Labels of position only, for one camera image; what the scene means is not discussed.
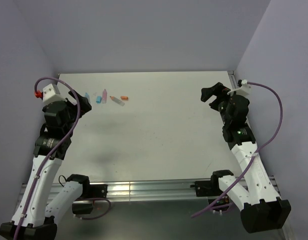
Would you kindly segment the blue pen cap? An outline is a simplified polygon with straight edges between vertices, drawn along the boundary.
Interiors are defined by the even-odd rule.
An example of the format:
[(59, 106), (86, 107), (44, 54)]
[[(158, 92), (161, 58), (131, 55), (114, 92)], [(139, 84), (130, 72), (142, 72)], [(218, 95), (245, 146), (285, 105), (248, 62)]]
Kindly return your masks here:
[(96, 103), (97, 103), (97, 104), (100, 104), (100, 103), (101, 103), (101, 100), (102, 100), (102, 97), (101, 97), (101, 96), (97, 96), (97, 98), (96, 98)]

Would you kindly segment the pink marker pen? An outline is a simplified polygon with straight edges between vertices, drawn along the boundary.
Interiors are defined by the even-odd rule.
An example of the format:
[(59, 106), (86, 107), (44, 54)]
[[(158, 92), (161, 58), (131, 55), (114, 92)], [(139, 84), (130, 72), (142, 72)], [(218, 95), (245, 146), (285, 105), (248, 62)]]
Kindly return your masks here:
[(102, 92), (102, 100), (101, 100), (101, 103), (102, 104), (105, 104), (107, 102), (107, 90), (104, 89), (103, 92)]

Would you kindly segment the blue marker pen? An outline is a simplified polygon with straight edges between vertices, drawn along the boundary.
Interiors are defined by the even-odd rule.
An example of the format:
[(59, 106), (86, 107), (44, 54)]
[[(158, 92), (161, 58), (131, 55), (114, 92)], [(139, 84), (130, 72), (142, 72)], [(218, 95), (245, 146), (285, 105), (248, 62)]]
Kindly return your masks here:
[(90, 101), (90, 96), (87, 92), (85, 93), (85, 97), (88, 99), (88, 101)]

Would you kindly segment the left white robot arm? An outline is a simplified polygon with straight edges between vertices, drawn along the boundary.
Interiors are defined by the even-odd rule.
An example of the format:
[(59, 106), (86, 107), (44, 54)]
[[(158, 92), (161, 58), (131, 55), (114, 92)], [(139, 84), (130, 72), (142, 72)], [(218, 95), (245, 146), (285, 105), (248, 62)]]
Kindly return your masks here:
[(70, 91), (69, 95), (77, 100), (73, 104), (50, 87), (37, 94), (45, 104), (45, 123), (35, 143), (32, 171), (21, 203), (12, 220), (0, 226), (0, 236), (7, 240), (55, 239), (58, 224), (73, 202), (85, 200), (91, 193), (89, 177), (72, 174), (56, 197), (48, 201), (54, 178), (71, 144), (73, 128), (92, 109), (90, 101)]

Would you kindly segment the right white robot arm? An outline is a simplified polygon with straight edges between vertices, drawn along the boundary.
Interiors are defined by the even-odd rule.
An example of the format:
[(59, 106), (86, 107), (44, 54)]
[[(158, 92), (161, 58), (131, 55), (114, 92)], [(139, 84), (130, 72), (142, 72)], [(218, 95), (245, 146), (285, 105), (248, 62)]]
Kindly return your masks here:
[(240, 218), (248, 233), (281, 229), (291, 211), (289, 201), (282, 200), (271, 183), (259, 156), (254, 134), (247, 123), (249, 100), (246, 96), (251, 83), (242, 80), (239, 88), (230, 90), (218, 82), (201, 90), (201, 101), (220, 113), (222, 133), (230, 151), (238, 161), (242, 173), (235, 177), (230, 170), (214, 171), (209, 180), (195, 181), (192, 185), (198, 197), (216, 197), (203, 210), (193, 214), (197, 217), (205, 211), (229, 209), (234, 203), (240, 210)]

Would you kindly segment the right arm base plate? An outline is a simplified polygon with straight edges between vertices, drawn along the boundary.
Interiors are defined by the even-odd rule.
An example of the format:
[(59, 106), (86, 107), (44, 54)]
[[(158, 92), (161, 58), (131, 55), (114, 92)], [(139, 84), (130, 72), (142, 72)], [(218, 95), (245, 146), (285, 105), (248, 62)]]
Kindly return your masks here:
[[(194, 184), (190, 186), (195, 189), (196, 196), (199, 198), (207, 197), (208, 203), (212, 203), (215, 199), (222, 194), (222, 191), (213, 185), (211, 180), (199, 180), (195, 181)], [(226, 195), (221, 200), (219, 200), (213, 207), (212, 211), (218, 213), (226, 212), (230, 209), (231, 202), (229, 197)]]

